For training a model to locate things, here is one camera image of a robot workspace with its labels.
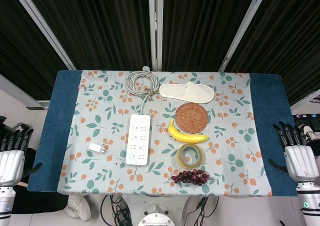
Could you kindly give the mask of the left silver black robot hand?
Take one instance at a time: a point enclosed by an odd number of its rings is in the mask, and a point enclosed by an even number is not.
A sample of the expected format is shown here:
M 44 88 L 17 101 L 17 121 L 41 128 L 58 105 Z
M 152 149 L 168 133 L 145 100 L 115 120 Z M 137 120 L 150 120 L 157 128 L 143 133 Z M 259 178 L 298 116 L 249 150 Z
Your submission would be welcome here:
M 18 123 L 14 127 L 1 123 L 0 130 L 0 185 L 14 186 L 22 178 L 37 172 L 43 164 L 25 166 L 32 127 L 25 123 Z

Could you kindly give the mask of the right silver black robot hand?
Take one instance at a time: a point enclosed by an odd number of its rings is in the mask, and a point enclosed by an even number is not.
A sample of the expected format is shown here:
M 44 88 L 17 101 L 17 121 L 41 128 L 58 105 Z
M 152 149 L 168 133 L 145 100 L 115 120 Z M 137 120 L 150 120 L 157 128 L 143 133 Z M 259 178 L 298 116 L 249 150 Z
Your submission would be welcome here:
M 280 122 L 273 125 L 278 135 L 286 165 L 272 159 L 268 163 L 276 170 L 285 172 L 298 182 L 314 182 L 320 176 L 316 156 L 320 154 L 320 137 L 306 124 L 291 126 Z

